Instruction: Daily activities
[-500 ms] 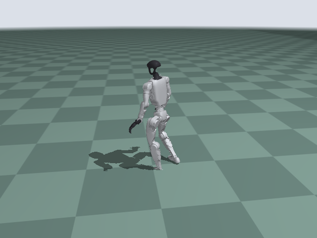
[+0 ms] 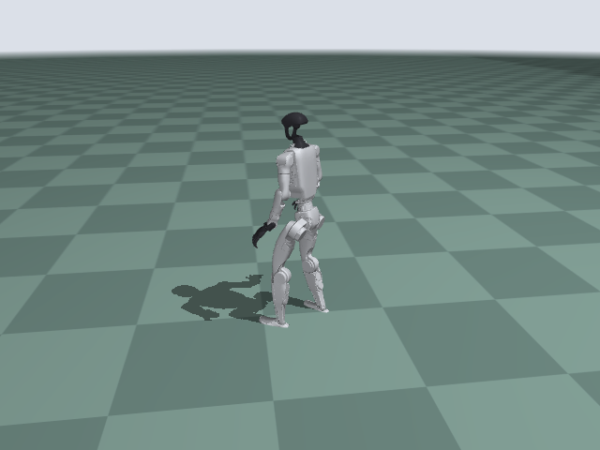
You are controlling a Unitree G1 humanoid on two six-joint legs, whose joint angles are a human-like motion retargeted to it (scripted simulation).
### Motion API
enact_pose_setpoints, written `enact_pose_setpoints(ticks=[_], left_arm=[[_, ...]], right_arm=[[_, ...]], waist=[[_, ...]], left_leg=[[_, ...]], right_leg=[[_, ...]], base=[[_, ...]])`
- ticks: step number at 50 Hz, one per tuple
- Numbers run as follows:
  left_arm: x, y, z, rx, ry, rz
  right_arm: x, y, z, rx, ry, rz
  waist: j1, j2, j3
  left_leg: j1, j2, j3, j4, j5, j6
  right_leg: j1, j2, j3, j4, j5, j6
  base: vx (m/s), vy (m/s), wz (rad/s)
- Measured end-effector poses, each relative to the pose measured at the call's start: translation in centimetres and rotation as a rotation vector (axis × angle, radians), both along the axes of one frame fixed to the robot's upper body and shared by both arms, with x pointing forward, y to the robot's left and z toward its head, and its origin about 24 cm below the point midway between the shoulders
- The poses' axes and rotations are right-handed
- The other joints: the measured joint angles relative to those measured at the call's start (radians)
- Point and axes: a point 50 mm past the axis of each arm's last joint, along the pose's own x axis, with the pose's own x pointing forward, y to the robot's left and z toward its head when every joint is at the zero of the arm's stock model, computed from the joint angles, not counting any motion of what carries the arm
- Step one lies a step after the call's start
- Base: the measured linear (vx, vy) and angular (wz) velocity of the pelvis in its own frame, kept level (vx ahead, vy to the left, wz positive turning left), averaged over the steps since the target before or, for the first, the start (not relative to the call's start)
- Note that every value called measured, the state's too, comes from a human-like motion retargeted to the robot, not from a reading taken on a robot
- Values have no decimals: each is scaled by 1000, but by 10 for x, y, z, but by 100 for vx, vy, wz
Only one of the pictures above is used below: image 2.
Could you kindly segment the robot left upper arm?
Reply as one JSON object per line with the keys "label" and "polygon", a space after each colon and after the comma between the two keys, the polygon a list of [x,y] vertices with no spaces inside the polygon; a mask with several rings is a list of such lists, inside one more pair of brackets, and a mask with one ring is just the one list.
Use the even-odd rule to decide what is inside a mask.
{"label": "robot left upper arm", "polygon": [[291,197],[290,173],[293,165],[293,152],[285,152],[277,156],[277,180],[282,193],[281,200],[287,201]]}

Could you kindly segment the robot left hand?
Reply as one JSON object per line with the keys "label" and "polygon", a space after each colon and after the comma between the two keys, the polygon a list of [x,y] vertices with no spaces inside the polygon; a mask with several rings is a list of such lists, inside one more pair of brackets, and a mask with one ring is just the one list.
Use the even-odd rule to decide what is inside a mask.
{"label": "robot left hand", "polygon": [[258,248],[257,242],[259,241],[259,239],[262,238],[267,231],[271,232],[276,227],[276,223],[274,223],[274,222],[270,223],[267,226],[267,221],[266,221],[266,222],[264,222],[263,225],[264,226],[261,226],[261,228],[259,228],[259,230],[256,231],[256,233],[252,237],[252,244],[255,248]]}

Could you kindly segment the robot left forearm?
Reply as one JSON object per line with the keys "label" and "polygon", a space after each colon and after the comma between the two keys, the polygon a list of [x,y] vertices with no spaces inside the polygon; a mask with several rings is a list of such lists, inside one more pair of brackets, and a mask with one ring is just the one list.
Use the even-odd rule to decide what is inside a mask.
{"label": "robot left forearm", "polygon": [[281,190],[277,189],[275,192],[273,207],[270,212],[269,219],[267,219],[267,226],[272,222],[276,223],[276,227],[278,226],[278,220],[281,216],[282,210],[285,207],[285,203],[281,200],[281,197],[282,197]]}

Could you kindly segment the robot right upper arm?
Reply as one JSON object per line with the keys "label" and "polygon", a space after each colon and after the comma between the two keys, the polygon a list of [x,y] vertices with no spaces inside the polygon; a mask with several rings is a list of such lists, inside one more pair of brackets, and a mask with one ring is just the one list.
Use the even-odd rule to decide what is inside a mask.
{"label": "robot right upper arm", "polygon": [[320,147],[318,145],[312,144],[316,150],[316,157],[317,157],[317,172],[318,172],[318,183],[321,181],[322,177],[323,177],[323,173],[322,173],[322,167],[321,167],[321,162],[320,162]]}

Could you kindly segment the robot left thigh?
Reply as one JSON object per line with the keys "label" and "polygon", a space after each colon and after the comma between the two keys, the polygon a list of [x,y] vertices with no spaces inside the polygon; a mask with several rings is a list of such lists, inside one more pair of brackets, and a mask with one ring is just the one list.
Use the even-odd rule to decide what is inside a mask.
{"label": "robot left thigh", "polygon": [[300,241],[307,232],[308,223],[304,219],[291,220],[280,233],[273,252],[272,270],[273,276],[281,271],[287,276],[288,283],[292,277],[291,271],[284,267],[295,246],[295,240]]}

